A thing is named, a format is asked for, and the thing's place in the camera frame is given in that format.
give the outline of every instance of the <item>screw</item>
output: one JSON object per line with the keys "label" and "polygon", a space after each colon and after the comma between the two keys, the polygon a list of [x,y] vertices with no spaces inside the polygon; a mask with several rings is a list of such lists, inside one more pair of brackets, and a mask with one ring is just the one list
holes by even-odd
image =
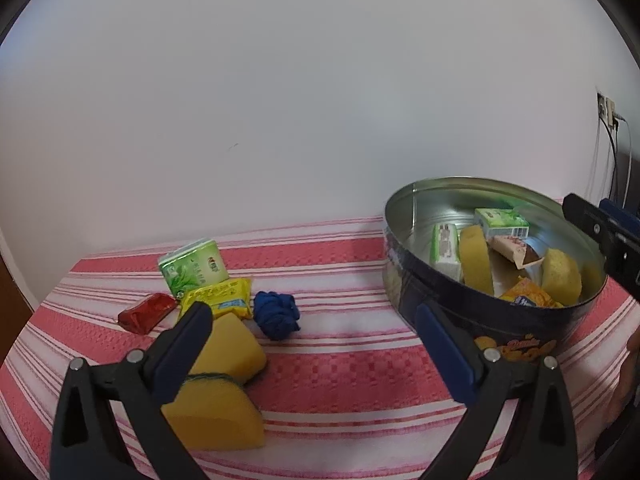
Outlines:
{"label": "screw", "polygon": [[495,348],[486,348],[482,354],[487,361],[491,361],[492,363],[499,361],[501,357],[500,352]]}
{"label": "screw", "polygon": [[546,356],[542,362],[550,370],[555,370],[556,368],[558,368],[558,361],[556,361],[556,358],[551,355]]}
{"label": "screw", "polygon": [[84,364],[84,359],[82,359],[81,357],[75,357],[71,359],[71,362],[69,363],[69,368],[77,372],[80,368],[82,368],[83,364]]}
{"label": "screw", "polygon": [[127,354],[127,361],[131,364],[136,364],[142,361],[144,356],[145,353],[140,348],[136,348]]}

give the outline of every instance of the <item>human hand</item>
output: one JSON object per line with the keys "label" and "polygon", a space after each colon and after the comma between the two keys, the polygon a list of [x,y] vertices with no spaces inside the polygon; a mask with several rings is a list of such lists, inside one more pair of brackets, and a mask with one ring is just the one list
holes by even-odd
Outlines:
{"label": "human hand", "polygon": [[613,392],[613,396],[607,406],[605,422],[611,424],[625,407],[626,396],[628,396],[633,386],[634,376],[636,374],[636,361],[638,360],[638,352],[640,351],[640,326],[626,342],[626,349],[629,355],[622,361],[620,366],[620,379],[618,386]]}

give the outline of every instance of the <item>crumpled blue cloth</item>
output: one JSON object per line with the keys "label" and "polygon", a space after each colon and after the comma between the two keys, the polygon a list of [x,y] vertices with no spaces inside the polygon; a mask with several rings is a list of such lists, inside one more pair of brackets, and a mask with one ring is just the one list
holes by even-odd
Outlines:
{"label": "crumpled blue cloth", "polygon": [[272,341],[282,341],[300,330],[300,311],[290,294],[260,291],[254,298],[254,321]]}

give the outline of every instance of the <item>wooden door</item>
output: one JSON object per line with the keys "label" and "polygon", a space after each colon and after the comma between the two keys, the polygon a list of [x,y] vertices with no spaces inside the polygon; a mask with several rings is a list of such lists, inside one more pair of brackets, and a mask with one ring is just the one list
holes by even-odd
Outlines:
{"label": "wooden door", "polygon": [[31,314],[27,301],[0,256],[0,363]]}

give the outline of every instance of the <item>striped tablecloth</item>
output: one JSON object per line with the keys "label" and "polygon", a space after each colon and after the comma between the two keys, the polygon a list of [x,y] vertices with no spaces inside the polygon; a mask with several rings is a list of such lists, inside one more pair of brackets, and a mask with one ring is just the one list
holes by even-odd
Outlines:
{"label": "striped tablecloth", "polygon": [[[295,295],[302,330],[282,343],[251,323],[269,359],[248,389],[262,410],[263,449],[197,452],[212,478],[276,480],[413,479],[429,465],[464,412],[453,402],[419,339],[385,297],[382,219],[352,219],[217,237],[232,276],[252,276],[254,292]],[[91,364],[151,345],[124,332],[116,316],[150,292],[167,291],[158,256],[177,244],[89,256],[47,296],[0,368],[0,426],[38,478],[48,477],[58,393],[72,356]],[[559,355],[574,406],[580,478],[618,380],[640,308],[609,280],[600,301]],[[490,468],[508,428],[508,404],[474,471]],[[116,419],[137,468],[140,453],[124,410]]]}

